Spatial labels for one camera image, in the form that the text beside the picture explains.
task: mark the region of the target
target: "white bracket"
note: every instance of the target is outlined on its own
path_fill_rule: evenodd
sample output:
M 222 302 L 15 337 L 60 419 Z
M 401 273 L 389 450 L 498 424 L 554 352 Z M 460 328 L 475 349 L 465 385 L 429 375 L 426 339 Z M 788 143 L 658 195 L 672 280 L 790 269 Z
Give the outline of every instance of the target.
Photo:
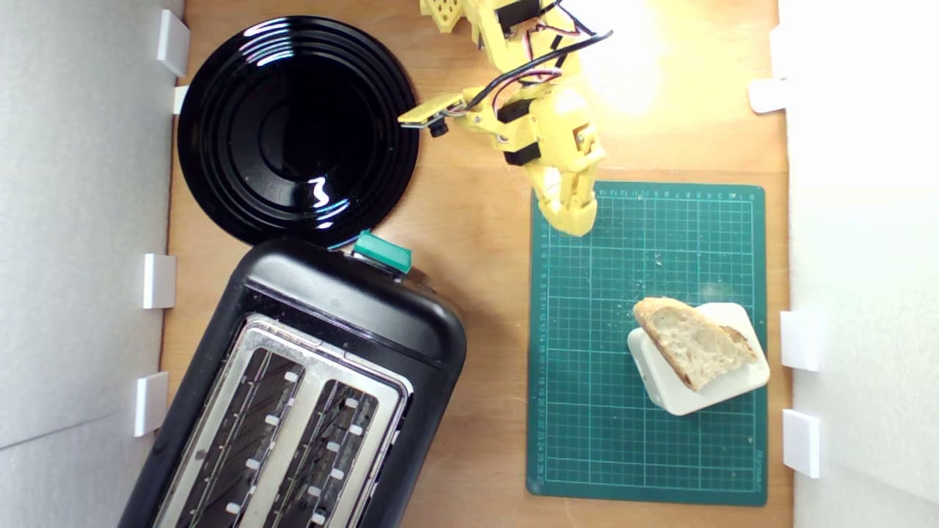
M 137 400 L 133 418 L 133 436 L 142 437 L 162 425 L 169 397 L 169 374 L 157 372 L 137 379 Z
M 178 116 L 182 112 L 182 102 L 186 100 L 186 94 L 189 93 L 189 85 L 177 86 L 173 93 L 173 115 Z
M 144 308 L 176 305 L 176 258 L 148 253 L 144 256 Z
M 157 60 L 172 71 L 176 77 L 186 76 L 189 62 L 189 28 L 173 14 L 164 9 L 160 15 L 160 39 L 157 42 Z
M 824 347 L 823 325 L 818 316 L 805 312 L 779 313 L 782 364 L 817 372 Z
M 769 32 L 769 54 L 773 78 L 754 79 L 750 81 L 750 86 L 747 88 L 750 108 L 757 114 L 775 112 L 789 105 L 789 85 L 786 83 L 786 79 L 789 77 L 792 67 L 793 47 L 790 43 L 787 27 L 787 25 L 780 22 Z
M 782 411 L 782 463 L 810 478 L 819 477 L 821 422 L 815 416 Z

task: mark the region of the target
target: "white plate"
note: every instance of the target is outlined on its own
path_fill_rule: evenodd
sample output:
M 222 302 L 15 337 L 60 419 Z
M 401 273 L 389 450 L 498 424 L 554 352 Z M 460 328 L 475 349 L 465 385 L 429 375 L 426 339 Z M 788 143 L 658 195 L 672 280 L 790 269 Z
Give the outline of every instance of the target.
M 695 308 L 717 324 L 730 326 L 747 339 L 757 352 L 757 362 L 726 372 L 709 381 L 697 393 L 687 388 L 642 328 L 629 333 L 627 344 L 642 376 L 649 397 L 662 409 L 684 416 L 743 393 L 763 387 L 769 381 L 769 364 L 747 311 L 740 304 L 707 303 Z

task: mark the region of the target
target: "toaster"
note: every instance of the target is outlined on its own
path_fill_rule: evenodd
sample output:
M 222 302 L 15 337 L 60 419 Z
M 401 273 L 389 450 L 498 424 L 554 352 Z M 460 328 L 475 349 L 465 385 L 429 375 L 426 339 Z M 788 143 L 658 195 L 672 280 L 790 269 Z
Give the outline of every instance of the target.
M 409 252 L 281 238 L 233 272 L 119 526 L 396 526 L 466 355 Z

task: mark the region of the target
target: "white wall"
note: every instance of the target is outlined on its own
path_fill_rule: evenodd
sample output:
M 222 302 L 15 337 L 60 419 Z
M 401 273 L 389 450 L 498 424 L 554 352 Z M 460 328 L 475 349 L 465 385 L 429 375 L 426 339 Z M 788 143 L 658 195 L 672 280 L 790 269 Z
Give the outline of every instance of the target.
M 162 7 L 182 0 L 0 0 L 0 526 L 114 525 L 152 443 L 131 407 L 162 331 Z
M 795 56 L 792 307 L 824 322 L 793 406 L 821 418 L 797 527 L 939 526 L 939 9 L 780 0 Z

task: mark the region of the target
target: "bread crust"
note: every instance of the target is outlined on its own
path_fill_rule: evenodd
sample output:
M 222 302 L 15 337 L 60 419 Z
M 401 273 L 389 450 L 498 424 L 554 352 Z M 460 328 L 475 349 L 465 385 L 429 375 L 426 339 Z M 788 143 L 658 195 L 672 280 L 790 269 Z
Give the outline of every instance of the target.
M 697 380 L 693 380 L 689 373 L 684 368 L 682 368 L 682 366 L 676 360 L 672 351 L 663 344 L 662 336 L 655 328 L 652 320 L 653 315 L 656 312 L 669 308 L 688 314 L 688 318 L 695 321 L 696 324 L 706 324 L 718 328 L 735 344 L 743 345 L 743 348 L 748 353 L 750 363 L 757 361 L 756 352 L 753 350 L 753 348 L 750 347 L 747 339 L 743 337 L 740 332 L 729 326 L 722 326 L 714 323 L 688 304 L 669 297 L 647 297 L 642 301 L 639 301 L 633 306 L 633 316 L 636 318 L 636 321 L 639 322 L 639 326 L 641 326 L 646 334 L 649 335 L 649 337 L 653 340 L 655 347 L 659 352 L 661 352 L 662 357 L 665 358 L 665 361 L 669 364 L 669 366 L 671 366 L 671 369 L 675 371 L 675 374 L 678 375 L 678 378 L 682 381 L 682 383 L 685 384 L 686 387 L 692 391 L 698 392 L 713 378 L 704 380 L 700 383 L 698 383 Z

